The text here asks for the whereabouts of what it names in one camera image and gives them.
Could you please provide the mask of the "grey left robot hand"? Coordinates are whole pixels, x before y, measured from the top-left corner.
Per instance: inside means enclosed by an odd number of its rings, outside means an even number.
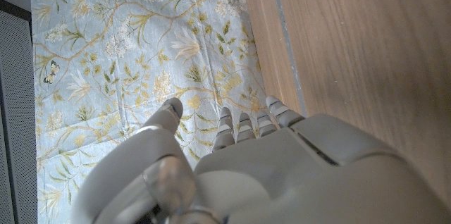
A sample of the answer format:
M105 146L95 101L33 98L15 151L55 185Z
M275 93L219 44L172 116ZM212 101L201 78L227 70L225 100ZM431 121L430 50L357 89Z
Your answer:
M275 97L233 129L223 108L213 150L191 167L166 100L82 184L72 223L449 223L408 161L333 116L305 118Z

